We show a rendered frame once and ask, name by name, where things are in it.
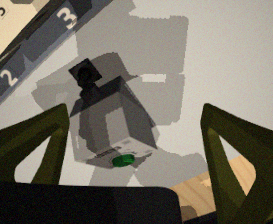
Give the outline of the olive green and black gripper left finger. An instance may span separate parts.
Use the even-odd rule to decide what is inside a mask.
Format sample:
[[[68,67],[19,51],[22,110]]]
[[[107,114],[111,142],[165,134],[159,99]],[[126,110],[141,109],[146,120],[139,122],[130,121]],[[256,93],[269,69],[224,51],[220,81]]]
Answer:
[[[0,130],[0,181],[16,182],[15,169],[49,136],[42,162],[31,183],[59,185],[69,132],[65,103]]]

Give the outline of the grey flat mat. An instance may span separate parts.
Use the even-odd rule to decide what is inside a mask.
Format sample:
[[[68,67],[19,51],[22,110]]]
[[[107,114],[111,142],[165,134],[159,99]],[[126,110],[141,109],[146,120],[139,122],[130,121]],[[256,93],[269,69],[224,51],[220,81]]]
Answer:
[[[88,58],[120,76],[155,127],[157,151],[111,170],[74,161],[70,126],[59,185],[171,188],[208,171],[204,103],[273,130],[273,0],[110,0],[0,103],[0,129],[82,90],[68,71]]]

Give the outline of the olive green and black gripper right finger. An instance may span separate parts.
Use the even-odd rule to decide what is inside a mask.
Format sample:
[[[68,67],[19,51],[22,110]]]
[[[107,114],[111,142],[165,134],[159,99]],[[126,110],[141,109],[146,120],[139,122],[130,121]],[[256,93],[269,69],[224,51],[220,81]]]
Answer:
[[[200,126],[218,224],[272,221],[273,130],[210,103],[203,105]],[[218,134],[255,168],[256,178],[247,196],[228,162]]]

